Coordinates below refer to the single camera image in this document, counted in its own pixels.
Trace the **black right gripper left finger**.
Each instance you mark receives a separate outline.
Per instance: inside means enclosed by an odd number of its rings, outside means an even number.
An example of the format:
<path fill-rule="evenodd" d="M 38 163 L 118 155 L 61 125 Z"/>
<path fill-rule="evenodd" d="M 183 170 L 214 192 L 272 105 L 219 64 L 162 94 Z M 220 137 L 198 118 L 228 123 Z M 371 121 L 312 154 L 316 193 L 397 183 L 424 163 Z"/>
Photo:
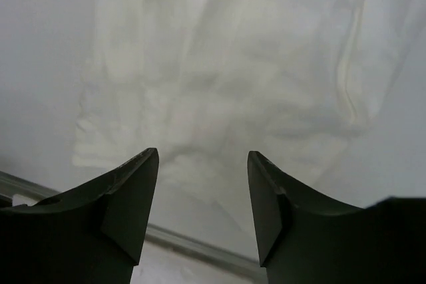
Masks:
<path fill-rule="evenodd" d="M 2 283 L 129 283 L 158 175 L 148 148 L 33 206 L 1 209 Z"/>

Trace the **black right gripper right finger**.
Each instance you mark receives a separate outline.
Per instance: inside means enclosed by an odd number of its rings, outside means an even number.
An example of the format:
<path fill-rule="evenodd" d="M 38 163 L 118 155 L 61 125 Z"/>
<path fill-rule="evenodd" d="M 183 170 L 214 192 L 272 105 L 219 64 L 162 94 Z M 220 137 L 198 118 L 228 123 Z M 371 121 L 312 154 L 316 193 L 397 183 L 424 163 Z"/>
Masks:
<path fill-rule="evenodd" d="M 270 283 L 424 283 L 425 200 L 335 200 L 248 154 L 260 265 Z"/>

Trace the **white skirt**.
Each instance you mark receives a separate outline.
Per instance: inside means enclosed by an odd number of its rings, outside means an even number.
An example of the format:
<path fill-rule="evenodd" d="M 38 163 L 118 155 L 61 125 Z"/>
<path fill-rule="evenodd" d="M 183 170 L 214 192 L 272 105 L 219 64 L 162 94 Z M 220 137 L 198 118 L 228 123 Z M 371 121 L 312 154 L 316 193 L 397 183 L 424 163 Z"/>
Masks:
<path fill-rule="evenodd" d="M 252 232 L 248 152 L 315 182 L 379 113 L 425 0 L 95 0 L 73 164 L 148 147 Z"/>

